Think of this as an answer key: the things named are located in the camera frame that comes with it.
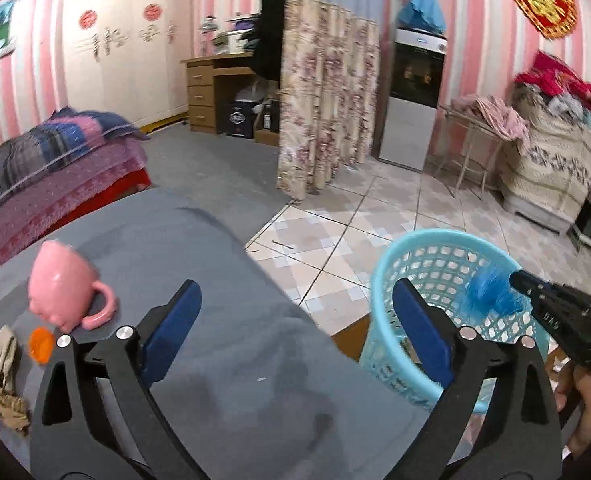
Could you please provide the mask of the person's right hand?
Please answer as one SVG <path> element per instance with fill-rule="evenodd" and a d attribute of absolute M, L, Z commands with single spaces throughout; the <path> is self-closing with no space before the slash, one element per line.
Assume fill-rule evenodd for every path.
<path fill-rule="evenodd" d="M 555 399 L 558 411 L 568 401 L 569 395 L 577 391 L 584 402 L 584 411 L 579 426 L 573 432 L 567 447 L 574 458 L 580 457 L 591 444 L 591 373 L 584 367 L 569 361 L 558 376 Z"/>

